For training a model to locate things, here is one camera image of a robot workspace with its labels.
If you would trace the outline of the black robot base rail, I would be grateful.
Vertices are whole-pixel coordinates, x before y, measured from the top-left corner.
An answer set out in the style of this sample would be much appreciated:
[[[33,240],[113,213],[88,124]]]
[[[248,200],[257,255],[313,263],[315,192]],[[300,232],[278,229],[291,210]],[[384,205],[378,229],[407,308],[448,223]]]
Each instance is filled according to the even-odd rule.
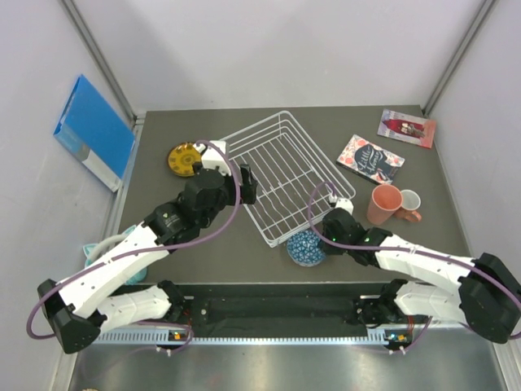
[[[173,308],[166,318],[190,324],[200,335],[295,335],[307,330],[362,329],[406,324],[383,294],[381,283],[228,283],[159,282]]]

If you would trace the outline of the white wire dish rack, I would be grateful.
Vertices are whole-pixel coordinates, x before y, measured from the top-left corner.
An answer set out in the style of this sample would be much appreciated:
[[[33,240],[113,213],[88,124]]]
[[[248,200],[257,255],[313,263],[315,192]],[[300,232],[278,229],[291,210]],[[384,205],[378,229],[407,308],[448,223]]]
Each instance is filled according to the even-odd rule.
[[[329,196],[353,199],[356,190],[289,111],[227,135],[228,156],[248,164],[258,181],[246,211],[274,248],[322,220]]]

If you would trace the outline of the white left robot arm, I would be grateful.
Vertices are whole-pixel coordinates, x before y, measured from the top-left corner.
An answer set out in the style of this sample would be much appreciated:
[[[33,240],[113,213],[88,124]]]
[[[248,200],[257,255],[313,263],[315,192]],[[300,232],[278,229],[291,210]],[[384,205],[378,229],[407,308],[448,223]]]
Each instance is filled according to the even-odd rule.
[[[161,204],[118,245],[68,279],[37,287],[42,313],[66,354],[79,352],[114,328],[149,319],[175,323],[184,315],[181,293],[171,282],[118,293],[139,271],[180,248],[202,242],[225,207],[256,202],[257,180],[247,164],[234,175],[201,167],[176,199]]]

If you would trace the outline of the red patterned white bowl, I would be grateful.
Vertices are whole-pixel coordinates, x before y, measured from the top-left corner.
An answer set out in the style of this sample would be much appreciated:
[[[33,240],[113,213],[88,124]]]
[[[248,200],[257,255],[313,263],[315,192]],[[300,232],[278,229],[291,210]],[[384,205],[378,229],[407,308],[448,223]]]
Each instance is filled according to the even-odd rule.
[[[320,239],[313,231],[301,231],[287,241],[287,252],[292,261],[303,267],[314,267],[326,259],[318,247]]]

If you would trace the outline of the yellow plate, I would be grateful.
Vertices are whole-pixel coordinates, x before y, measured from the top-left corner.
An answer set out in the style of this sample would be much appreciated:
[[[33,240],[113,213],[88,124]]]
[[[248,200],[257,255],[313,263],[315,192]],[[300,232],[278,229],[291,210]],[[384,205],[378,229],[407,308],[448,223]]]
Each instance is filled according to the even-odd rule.
[[[180,143],[167,156],[168,167],[178,177],[194,175],[193,164],[201,162],[201,154],[191,142]]]

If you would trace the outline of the teal object behind arm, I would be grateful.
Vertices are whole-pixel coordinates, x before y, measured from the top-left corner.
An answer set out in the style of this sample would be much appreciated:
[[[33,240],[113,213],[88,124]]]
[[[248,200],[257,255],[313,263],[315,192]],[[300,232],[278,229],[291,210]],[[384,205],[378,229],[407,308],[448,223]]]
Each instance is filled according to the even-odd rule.
[[[103,254],[109,251],[109,248],[121,243],[126,239],[136,228],[136,225],[132,225],[125,231],[118,235],[109,236],[106,239],[96,244],[86,244],[83,246],[83,253],[85,255],[84,267],[90,266],[92,263],[97,261]],[[135,285],[144,281],[147,277],[147,268],[140,270],[137,274],[132,276],[125,285]]]

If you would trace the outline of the pink plastic cup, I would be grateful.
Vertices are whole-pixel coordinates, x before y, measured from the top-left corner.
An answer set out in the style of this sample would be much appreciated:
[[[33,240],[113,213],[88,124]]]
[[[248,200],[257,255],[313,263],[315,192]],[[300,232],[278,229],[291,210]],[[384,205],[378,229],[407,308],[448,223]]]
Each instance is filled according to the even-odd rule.
[[[401,191],[392,185],[378,185],[371,193],[367,220],[373,225],[386,222],[402,205]]]

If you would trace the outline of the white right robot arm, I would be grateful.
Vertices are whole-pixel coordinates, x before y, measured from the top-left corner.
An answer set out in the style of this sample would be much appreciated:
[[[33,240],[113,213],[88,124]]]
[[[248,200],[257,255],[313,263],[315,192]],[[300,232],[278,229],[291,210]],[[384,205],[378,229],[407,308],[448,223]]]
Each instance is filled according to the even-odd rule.
[[[520,320],[520,284],[496,256],[451,256],[412,244],[378,227],[365,229],[334,208],[322,219],[321,250],[347,253],[363,266],[408,275],[382,290],[377,319],[389,323],[422,315],[467,325],[484,339],[505,344]]]

